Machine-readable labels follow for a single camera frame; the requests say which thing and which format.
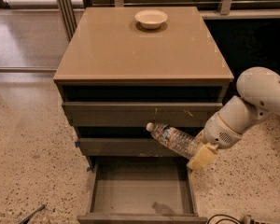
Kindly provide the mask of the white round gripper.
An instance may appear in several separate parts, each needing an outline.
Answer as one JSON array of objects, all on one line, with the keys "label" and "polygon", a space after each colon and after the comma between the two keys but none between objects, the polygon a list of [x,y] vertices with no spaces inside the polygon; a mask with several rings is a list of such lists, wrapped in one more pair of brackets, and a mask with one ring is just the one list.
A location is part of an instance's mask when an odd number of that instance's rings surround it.
[{"label": "white round gripper", "polygon": [[196,135],[195,139],[203,144],[205,140],[212,144],[202,145],[187,163],[190,170],[200,171],[217,158],[217,148],[231,148],[242,139],[242,136],[230,128],[216,112],[205,123],[203,130]]}]

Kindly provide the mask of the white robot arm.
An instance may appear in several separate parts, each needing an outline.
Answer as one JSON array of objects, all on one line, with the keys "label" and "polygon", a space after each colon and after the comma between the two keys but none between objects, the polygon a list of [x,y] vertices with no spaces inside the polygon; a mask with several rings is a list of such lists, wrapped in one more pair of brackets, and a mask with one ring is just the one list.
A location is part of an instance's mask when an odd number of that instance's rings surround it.
[{"label": "white robot arm", "polygon": [[216,112],[197,135],[201,144],[187,163],[190,170],[202,170],[217,158],[220,149],[234,146],[248,129],[272,113],[280,116],[280,76],[274,71],[249,68],[238,77],[236,90],[239,95]]}]

